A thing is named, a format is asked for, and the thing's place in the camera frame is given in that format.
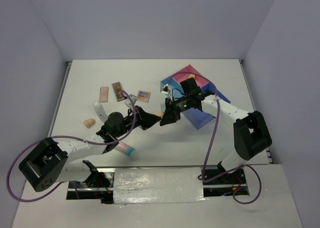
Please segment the beige makeup sponge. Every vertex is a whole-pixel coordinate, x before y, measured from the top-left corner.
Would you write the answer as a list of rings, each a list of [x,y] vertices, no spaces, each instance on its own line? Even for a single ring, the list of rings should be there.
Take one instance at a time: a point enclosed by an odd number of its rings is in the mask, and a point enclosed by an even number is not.
[[[96,123],[95,119],[89,118],[87,120],[84,120],[83,124],[86,128],[91,128]]]
[[[158,112],[157,114],[156,114],[158,117],[163,117],[164,116],[164,113],[163,112]]]

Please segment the pink teal spray bottle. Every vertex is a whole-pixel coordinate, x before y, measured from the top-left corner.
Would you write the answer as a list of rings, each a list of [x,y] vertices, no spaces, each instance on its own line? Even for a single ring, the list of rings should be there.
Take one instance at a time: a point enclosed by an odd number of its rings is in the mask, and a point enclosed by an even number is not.
[[[136,151],[135,148],[124,142],[119,142],[115,149],[128,157],[132,157]]]

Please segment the white clear-cap bottle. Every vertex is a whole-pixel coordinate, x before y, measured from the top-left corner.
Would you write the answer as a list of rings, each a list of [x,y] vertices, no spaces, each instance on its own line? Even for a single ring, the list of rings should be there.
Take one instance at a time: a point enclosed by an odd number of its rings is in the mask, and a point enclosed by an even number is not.
[[[99,101],[94,101],[93,108],[94,108],[98,118],[100,119],[100,121],[104,123],[108,119],[108,116],[107,116],[102,104]]]

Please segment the clear silver pan palette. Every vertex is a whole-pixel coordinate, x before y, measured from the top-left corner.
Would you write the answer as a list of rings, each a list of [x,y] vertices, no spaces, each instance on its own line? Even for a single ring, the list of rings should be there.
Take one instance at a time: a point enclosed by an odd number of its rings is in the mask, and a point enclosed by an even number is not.
[[[160,110],[161,110],[161,112],[165,112],[166,105],[165,104],[160,104]]]

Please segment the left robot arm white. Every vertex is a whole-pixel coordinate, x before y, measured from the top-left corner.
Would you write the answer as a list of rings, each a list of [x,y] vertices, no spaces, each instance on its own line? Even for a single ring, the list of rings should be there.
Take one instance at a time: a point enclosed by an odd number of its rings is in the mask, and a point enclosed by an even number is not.
[[[119,112],[109,114],[101,129],[86,139],[56,141],[52,137],[41,140],[20,162],[18,168],[36,192],[62,182],[62,174],[71,168],[71,162],[82,161],[91,155],[102,155],[119,144],[119,137],[140,127],[146,130],[161,120],[160,116],[135,106],[127,116]]]

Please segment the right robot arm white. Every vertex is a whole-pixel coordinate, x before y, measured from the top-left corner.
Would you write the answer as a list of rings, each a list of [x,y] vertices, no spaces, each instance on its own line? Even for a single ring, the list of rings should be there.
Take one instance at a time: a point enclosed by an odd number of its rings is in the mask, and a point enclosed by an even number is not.
[[[217,165],[217,177],[221,183],[228,184],[235,177],[234,170],[242,167],[271,146],[272,139],[263,115],[258,112],[241,110],[220,99],[217,91],[202,90],[196,80],[188,78],[181,82],[182,96],[175,99],[173,88],[168,84],[161,88],[167,95],[165,111],[160,125],[177,122],[181,113],[192,109],[215,116],[215,122],[222,122],[233,130],[233,148],[226,158]]]

